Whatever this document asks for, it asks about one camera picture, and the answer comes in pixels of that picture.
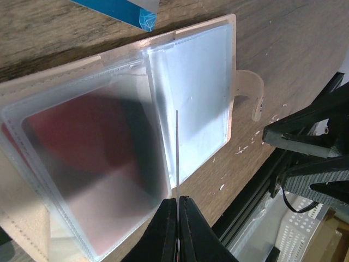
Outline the beige leather card holder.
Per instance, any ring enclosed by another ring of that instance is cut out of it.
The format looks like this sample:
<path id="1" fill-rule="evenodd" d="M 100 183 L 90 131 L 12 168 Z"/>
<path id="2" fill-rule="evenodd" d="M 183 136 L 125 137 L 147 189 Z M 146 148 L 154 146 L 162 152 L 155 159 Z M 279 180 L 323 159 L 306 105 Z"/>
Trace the beige leather card holder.
<path id="1" fill-rule="evenodd" d="M 1 227 L 35 261 L 102 261 L 232 136 L 234 14 L 1 83 Z"/>

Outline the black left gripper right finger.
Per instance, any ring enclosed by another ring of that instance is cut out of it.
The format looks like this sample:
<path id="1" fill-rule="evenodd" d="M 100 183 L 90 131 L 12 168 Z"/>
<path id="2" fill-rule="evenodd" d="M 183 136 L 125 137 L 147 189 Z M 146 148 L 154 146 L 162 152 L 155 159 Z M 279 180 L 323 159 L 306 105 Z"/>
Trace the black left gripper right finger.
<path id="1" fill-rule="evenodd" d="M 188 196 L 179 198 L 179 240 L 179 261 L 237 261 Z"/>

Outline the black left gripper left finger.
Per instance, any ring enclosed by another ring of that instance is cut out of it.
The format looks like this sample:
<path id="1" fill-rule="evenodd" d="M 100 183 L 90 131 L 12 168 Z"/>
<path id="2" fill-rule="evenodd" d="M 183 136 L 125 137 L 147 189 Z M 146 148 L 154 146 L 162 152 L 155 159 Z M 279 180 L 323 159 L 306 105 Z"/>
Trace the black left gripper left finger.
<path id="1" fill-rule="evenodd" d="M 164 199 L 144 234 L 123 261 L 175 261 L 177 258 L 177 203 Z"/>

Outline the thin card edge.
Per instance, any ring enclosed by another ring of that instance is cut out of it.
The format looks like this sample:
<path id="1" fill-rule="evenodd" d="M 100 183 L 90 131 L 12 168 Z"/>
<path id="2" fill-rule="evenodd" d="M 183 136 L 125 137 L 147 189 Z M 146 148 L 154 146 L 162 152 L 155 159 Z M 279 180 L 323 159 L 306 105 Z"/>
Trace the thin card edge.
<path id="1" fill-rule="evenodd" d="M 179 121 L 178 110 L 176 110 L 176 201 L 179 204 L 180 192 L 179 192 Z"/>

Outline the white card red circles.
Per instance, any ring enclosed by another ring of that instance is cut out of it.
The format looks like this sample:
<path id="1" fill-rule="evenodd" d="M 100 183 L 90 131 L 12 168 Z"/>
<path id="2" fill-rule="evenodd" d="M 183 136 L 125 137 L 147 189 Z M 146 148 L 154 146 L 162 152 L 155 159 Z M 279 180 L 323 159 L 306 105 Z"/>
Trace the white card red circles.
<path id="1" fill-rule="evenodd" d="M 92 92 L 22 120 L 20 129 L 88 248 L 114 249 L 168 193 L 149 98 Z"/>

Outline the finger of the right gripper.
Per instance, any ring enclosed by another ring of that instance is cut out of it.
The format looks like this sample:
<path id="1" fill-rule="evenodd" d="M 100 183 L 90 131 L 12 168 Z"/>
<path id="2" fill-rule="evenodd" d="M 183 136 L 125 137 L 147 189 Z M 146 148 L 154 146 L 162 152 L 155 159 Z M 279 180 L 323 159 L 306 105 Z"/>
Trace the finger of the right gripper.
<path id="1" fill-rule="evenodd" d="M 326 135 L 298 134 L 303 128 L 328 120 Z M 348 84 L 314 100 L 306 108 L 267 125 L 263 142 L 283 150 L 320 158 L 332 156 L 331 148 L 342 129 L 348 125 Z"/>
<path id="2" fill-rule="evenodd" d="M 348 155 L 290 155 L 272 171 L 269 192 L 283 189 L 334 210 L 348 210 Z"/>

